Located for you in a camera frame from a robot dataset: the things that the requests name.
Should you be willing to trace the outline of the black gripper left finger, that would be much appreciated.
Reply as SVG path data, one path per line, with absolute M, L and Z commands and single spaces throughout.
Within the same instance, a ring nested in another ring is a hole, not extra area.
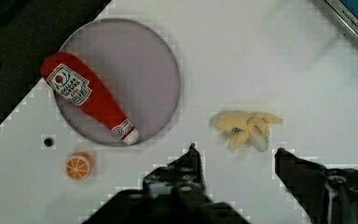
M 205 191 L 201 156 L 195 143 L 189 145 L 184 155 L 165 166 L 159 166 L 143 180 L 143 190 L 153 198 L 171 194 L 176 187 Z

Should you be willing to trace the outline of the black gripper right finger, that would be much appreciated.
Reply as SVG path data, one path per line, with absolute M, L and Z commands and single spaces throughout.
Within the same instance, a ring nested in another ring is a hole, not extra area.
M 306 211 L 311 224 L 358 224 L 358 170 L 327 168 L 284 148 L 274 155 L 275 174 Z

